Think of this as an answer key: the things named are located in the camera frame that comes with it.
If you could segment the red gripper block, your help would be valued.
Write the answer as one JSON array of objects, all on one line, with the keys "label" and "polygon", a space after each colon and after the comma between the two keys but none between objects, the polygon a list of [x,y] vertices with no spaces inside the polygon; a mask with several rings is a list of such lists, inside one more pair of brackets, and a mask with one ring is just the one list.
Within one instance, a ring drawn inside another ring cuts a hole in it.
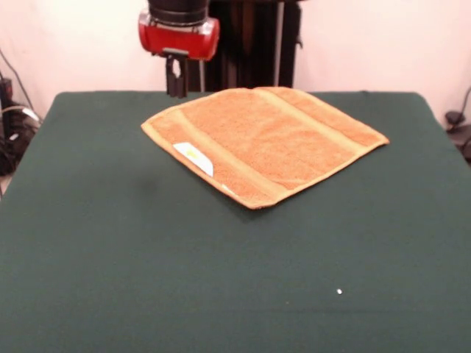
[{"label": "red gripper block", "polygon": [[[147,52],[159,56],[180,54],[191,60],[209,61],[216,53],[220,35],[220,23],[208,18],[196,26],[168,26],[156,22],[147,10],[138,18],[138,35]],[[188,61],[179,59],[180,75],[174,72],[175,58],[166,58],[166,92],[169,96],[185,98],[188,95]]]}]

